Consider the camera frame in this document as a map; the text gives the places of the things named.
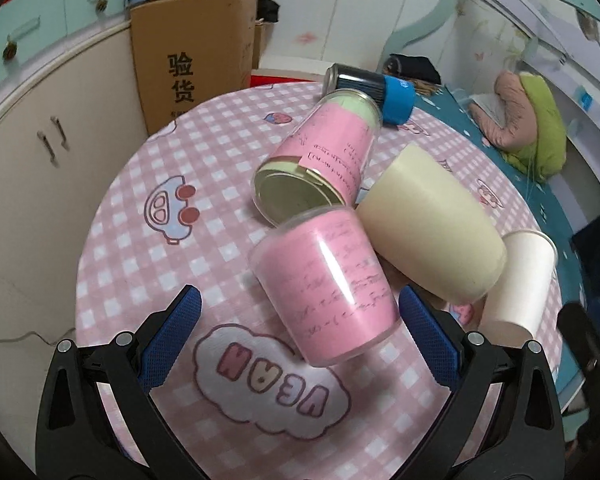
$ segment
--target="round table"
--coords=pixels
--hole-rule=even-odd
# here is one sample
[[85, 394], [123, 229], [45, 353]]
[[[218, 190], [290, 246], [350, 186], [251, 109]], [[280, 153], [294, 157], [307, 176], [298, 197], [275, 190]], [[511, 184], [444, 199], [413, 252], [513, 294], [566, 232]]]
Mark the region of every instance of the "round table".
[[[251, 200], [253, 171], [319, 95], [313, 83], [226, 94], [149, 138], [111, 184], [78, 266], [80, 345], [136, 330], [187, 283], [200, 290], [202, 317], [165, 384], [151, 395], [214, 480], [388, 479], [448, 396], [404, 326], [362, 356], [309, 367], [248, 269], [249, 250], [270, 229]], [[417, 108], [406, 124], [382, 129], [365, 186], [408, 142], [453, 173], [501, 234], [538, 229], [504, 174], [463, 134]], [[553, 370], [562, 345], [555, 329], [560, 306], [554, 277], [538, 335]], [[266, 366], [248, 367], [256, 361]], [[264, 390], [251, 387], [258, 370]], [[303, 386], [296, 399], [280, 397], [294, 384]], [[495, 395], [464, 458], [480, 444]], [[110, 392], [103, 390], [103, 400], [122, 444], [141, 460]]]

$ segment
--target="teal bed sheet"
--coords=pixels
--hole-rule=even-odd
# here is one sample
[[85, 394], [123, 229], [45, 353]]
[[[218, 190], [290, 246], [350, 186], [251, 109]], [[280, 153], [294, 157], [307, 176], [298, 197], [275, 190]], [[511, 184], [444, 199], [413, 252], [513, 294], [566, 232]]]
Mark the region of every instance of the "teal bed sheet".
[[[582, 275], [578, 257], [570, 247], [573, 230], [549, 185], [530, 181], [526, 175], [507, 164], [496, 148], [483, 142], [484, 137], [478, 126], [462, 110], [447, 89], [427, 98], [418, 95], [415, 105], [467, 136], [513, 183], [525, 199], [542, 231], [551, 237], [558, 249], [557, 273], [562, 303], [579, 301]], [[560, 371], [556, 381], [558, 392], [561, 392], [574, 378], [577, 371], [571, 352], [563, 345]]]

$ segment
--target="drawer handle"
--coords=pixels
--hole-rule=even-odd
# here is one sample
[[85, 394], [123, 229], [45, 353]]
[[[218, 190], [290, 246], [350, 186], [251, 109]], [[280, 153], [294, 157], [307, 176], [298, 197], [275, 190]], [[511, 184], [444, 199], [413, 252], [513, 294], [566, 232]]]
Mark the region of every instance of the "drawer handle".
[[23, 25], [16, 28], [11, 34], [7, 35], [7, 45], [2, 51], [2, 60], [4, 62], [11, 61], [18, 53], [18, 40], [23, 38], [30, 32], [40, 28], [40, 16], [33, 18]]
[[107, 6], [109, 5], [109, 0], [87, 0], [90, 4], [95, 6], [96, 12], [98, 14], [103, 13], [107, 10]]
[[58, 119], [56, 116], [51, 116], [51, 122], [55, 124], [58, 132], [60, 133], [60, 137], [62, 137], [61, 146], [68, 151], [69, 144], [66, 142], [66, 135], [64, 134], [64, 128], [62, 127], [62, 124], [60, 124], [60, 119]]
[[51, 164], [53, 164], [55, 166], [56, 165], [56, 154], [54, 153], [54, 149], [51, 147], [51, 144], [49, 144], [49, 141], [46, 138], [46, 135], [42, 132], [38, 132], [38, 138], [42, 141], [42, 144], [45, 145], [45, 148], [49, 152], [49, 155], [51, 155]]

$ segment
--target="white cabinet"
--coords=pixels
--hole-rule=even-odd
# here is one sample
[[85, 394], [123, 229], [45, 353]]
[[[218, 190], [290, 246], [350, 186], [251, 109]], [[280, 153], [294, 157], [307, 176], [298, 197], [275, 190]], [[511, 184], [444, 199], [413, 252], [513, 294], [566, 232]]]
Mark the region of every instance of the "white cabinet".
[[[14, 293], [0, 294], [0, 313], [17, 310], [21, 333], [55, 338], [74, 325], [77, 265], [91, 219], [146, 140], [129, 41], [124, 31], [88, 48], [0, 120], [0, 279], [22, 302], [16, 307]], [[13, 336], [3, 329], [0, 322], [0, 338]]]

